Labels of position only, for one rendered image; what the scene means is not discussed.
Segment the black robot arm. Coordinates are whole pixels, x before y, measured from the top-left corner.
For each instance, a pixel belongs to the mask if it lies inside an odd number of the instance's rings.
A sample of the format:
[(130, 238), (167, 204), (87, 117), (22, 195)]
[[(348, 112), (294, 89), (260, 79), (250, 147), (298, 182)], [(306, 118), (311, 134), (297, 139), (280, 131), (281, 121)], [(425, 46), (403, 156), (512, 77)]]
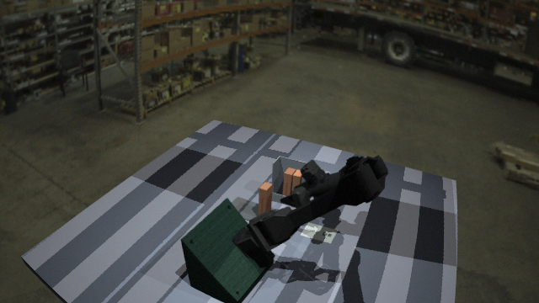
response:
[[(311, 160), (301, 169), (301, 174), (314, 185), (325, 173)], [(328, 192), (294, 210), (290, 206), (276, 212), (266, 210), (251, 219), (246, 225), (248, 230), (243, 227), (232, 242), (247, 258), (259, 247), (264, 253), (269, 252), (287, 242), (301, 225), (341, 205), (357, 206), (373, 201), (385, 188), (387, 175), (388, 169), (381, 157), (351, 157), (337, 173), (329, 174)]]

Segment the brown box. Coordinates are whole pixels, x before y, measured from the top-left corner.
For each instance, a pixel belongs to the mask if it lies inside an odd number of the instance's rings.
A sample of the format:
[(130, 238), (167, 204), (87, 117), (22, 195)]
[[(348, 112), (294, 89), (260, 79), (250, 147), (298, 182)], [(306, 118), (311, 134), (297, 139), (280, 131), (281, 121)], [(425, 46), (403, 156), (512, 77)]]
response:
[(292, 192), (293, 184), (293, 175), (295, 174), (296, 169), (288, 168), (284, 173), (284, 186), (283, 186), (283, 195), (288, 196)]
[(264, 183), (259, 188), (259, 213), (258, 215), (264, 213), (266, 210), (271, 210), (272, 204), (272, 188), (273, 184)]
[(292, 184), (292, 190), (294, 190), (294, 187), (299, 185), (302, 181), (302, 174), (301, 170), (297, 170), (295, 174), (293, 175), (293, 184)]

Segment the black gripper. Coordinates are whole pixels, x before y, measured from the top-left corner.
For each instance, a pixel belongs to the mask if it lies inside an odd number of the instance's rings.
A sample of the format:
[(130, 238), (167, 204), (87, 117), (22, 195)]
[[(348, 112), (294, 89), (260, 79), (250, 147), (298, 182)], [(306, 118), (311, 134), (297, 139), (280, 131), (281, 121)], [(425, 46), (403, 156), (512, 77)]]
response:
[[(324, 170), (322, 171), (323, 173), (325, 173)], [(290, 195), (280, 199), (280, 202), (297, 208), (311, 201), (311, 197), (313, 197), (314, 199), (317, 198), (321, 194), (324, 194), (330, 190), (328, 186), (328, 176), (329, 173), (325, 173), (320, 178), (321, 181), (314, 185), (312, 185), (311, 181), (304, 181), (300, 183), (299, 185), (294, 187), (294, 190), (292, 190)], [(309, 187), (307, 184), (309, 185)]]

